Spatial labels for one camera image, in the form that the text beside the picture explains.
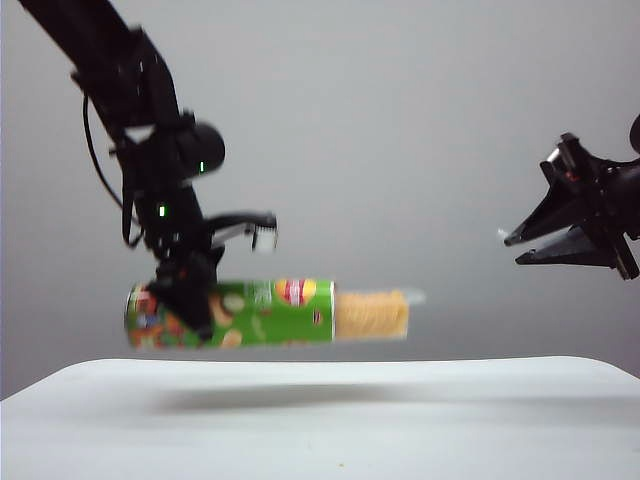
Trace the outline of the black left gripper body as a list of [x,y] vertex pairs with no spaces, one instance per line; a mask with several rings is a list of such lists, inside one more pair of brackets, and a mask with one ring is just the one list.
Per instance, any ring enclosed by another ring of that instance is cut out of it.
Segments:
[[177,259],[161,260],[147,288],[158,298],[204,297],[217,282],[217,267],[224,247],[193,250]]

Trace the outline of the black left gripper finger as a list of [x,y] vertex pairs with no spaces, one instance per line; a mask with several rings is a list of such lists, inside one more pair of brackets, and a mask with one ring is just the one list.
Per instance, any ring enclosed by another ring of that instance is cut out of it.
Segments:
[[188,327],[201,343],[212,339],[212,326],[206,292],[189,285],[171,285],[158,291],[166,308]]

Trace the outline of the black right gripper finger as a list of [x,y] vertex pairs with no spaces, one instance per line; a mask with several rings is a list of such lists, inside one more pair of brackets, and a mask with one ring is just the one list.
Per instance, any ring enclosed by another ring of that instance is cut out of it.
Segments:
[[607,233],[602,213],[603,198],[599,187],[570,189],[552,185],[540,204],[503,243],[514,246],[572,226],[582,227],[596,244],[604,243]]
[[615,268],[617,256],[606,236],[585,226],[528,250],[515,259],[517,265],[577,265]]

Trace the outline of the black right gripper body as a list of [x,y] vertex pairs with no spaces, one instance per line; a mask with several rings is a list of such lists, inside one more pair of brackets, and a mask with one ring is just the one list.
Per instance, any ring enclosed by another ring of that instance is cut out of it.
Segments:
[[639,238],[639,163],[595,162],[597,213],[596,265],[616,269],[623,280],[639,276],[625,240]]

